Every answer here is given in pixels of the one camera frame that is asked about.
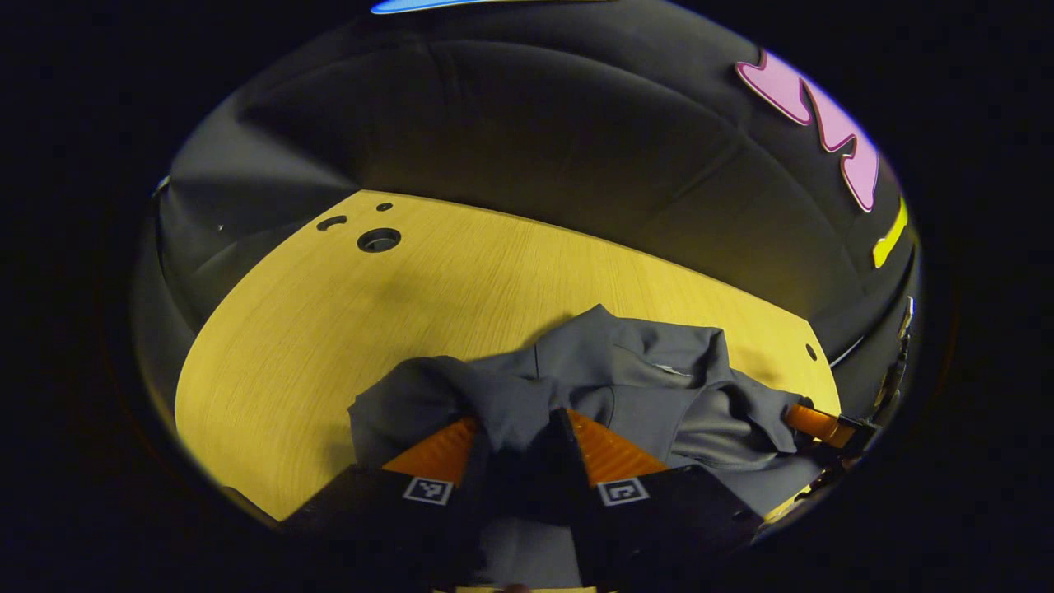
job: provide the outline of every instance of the gray fabric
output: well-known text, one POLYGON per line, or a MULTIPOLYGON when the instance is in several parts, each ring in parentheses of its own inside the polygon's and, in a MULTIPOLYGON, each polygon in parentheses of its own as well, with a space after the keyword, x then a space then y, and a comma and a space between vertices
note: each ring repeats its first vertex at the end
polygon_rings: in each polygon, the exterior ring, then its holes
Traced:
POLYGON ((357 461, 369 468, 475 415, 504 460, 496 471, 505 472, 479 581, 514 581, 523 567, 545 566, 546 586, 579 587, 574 555, 565 550, 570 530, 549 512, 559 500, 525 486, 545 471, 531 451, 551 410, 571 408, 670 467, 701 464, 765 514, 819 474, 806 456, 789 457, 811 440, 782 421, 795 403, 808 402, 729 369, 721 330, 620 319, 598 305, 522 351, 471 363, 404 361, 349 414, 357 461))

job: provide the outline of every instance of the blue light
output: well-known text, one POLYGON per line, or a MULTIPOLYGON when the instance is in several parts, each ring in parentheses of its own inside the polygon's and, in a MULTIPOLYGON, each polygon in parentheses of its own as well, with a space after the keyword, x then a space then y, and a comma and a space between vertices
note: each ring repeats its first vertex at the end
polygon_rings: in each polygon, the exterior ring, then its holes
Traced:
POLYGON ((385 0, 370 8, 370 12, 374 15, 391 15, 395 13, 424 11, 426 8, 437 8, 440 6, 452 6, 454 4, 474 4, 476 2, 491 1, 494 0, 385 0))

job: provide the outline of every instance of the yellow sticker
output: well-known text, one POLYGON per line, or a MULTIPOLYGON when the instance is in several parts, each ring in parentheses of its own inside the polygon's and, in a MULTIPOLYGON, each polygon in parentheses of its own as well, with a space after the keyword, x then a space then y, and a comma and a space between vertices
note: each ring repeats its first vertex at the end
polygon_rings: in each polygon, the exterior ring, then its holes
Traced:
POLYGON ((904 226, 907 225, 907 204, 904 203, 904 196, 900 196, 900 212, 897 213, 897 219, 893 221, 893 226, 890 232, 885 233, 885 236, 878 239, 875 246, 871 250, 872 256, 875 258, 875 269, 881 268, 882 263, 885 262, 885 258, 890 256, 890 252, 893 251, 894 245, 897 244, 897 239, 900 238, 900 233, 903 232, 904 226))

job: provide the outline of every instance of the pink sticker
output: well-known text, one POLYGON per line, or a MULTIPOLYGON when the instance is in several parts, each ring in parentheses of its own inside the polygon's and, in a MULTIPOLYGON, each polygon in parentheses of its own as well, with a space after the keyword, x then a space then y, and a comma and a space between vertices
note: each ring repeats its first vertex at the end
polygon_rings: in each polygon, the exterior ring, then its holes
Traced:
POLYGON ((842 156, 842 178, 860 207, 871 212, 875 206, 875 184, 878 182, 878 151, 838 103, 815 82, 764 50, 761 51, 760 64, 739 62, 736 71, 750 88, 801 125, 813 121, 803 99, 803 93, 807 92, 816 108, 820 143, 827 152, 835 152, 856 138, 853 152, 842 156))

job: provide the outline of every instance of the wooden table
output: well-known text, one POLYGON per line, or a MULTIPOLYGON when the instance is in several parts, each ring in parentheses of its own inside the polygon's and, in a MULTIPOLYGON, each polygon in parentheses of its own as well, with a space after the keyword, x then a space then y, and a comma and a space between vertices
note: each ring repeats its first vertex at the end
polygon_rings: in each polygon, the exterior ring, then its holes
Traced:
POLYGON ((722 328, 734 369, 840 412, 809 324, 756 296, 563 228, 359 191, 282 242, 216 309, 183 365, 176 427, 219 485, 281 520, 355 461, 347 409, 398 362, 514 351, 597 304, 722 328), (316 229, 336 215, 347 222, 316 229), (379 226, 402 241, 360 250, 358 237, 379 226))

